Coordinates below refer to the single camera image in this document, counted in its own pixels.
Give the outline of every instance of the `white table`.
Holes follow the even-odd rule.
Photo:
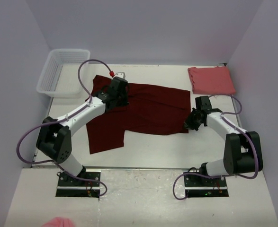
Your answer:
[[[54,217],[76,227],[278,227],[263,173],[227,179],[230,197],[174,199],[180,170],[102,170],[100,198],[55,197],[57,169],[23,169],[6,227],[40,227]],[[184,196],[184,182],[176,187]]]
[[[192,91],[187,69],[192,66],[169,65],[110,65],[114,72],[125,72],[130,83],[152,84]],[[62,71],[62,76],[76,78],[77,67]],[[90,64],[84,82],[92,90],[95,75],[108,76],[108,70],[100,64]],[[191,106],[195,107],[195,97],[191,93]],[[53,118],[64,115],[79,106],[87,98],[83,91],[78,99],[54,98],[49,115]],[[211,98],[214,108],[234,111],[230,97]],[[237,123],[235,116],[229,119]],[[85,166],[134,167],[134,168],[189,168],[199,167],[203,162],[215,161],[223,157],[224,141],[210,128],[201,126],[199,131],[189,134],[169,136],[148,135],[131,131],[125,132],[124,147],[90,155],[86,127],[82,127],[72,138],[72,153]],[[38,152],[36,161],[47,157]]]

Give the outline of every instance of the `white plastic basket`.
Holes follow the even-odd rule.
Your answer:
[[[79,65],[90,58],[88,50],[56,49],[50,51],[36,90],[56,98],[80,97],[82,87],[78,80]],[[80,78],[87,77],[87,64],[81,68]]]

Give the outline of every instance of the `red connector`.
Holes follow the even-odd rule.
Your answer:
[[[110,74],[111,77],[115,76],[115,73],[113,71],[110,71],[109,74]]]

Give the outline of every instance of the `robotic arm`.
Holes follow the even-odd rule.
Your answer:
[[[221,117],[222,111],[213,109],[208,96],[196,98],[196,109],[193,108],[191,114],[184,123],[184,127],[190,130],[198,130],[201,124],[212,128],[225,140],[224,157],[214,162],[203,163],[200,173],[208,176],[236,175],[255,171],[255,160],[252,147],[238,130],[232,128],[233,123],[226,123]],[[263,169],[260,137],[255,131],[246,131],[237,127],[252,140],[255,147],[259,169]],[[241,147],[247,149],[242,153]]]
[[[113,77],[106,91],[98,91],[88,100],[70,113],[53,119],[47,117],[43,123],[66,119],[60,124],[42,127],[36,142],[36,147],[45,155],[74,176],[80,176],[85,167],[72,155],[72,136],[83,125],[118,107],[128,105],[128,82],[118,76]]]

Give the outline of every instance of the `red cloth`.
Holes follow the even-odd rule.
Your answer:
[[[235,94],[227,67],[199,69],[192,67],[188,69],[188,74],[194,94]]]
[[[96,76],[92,93],[110,82]],[[154,135],[188,133],[183,124],[190,114],[189,91],[130,83],[128,102],[86,124],[91,154],[123,147],[125,130]]]

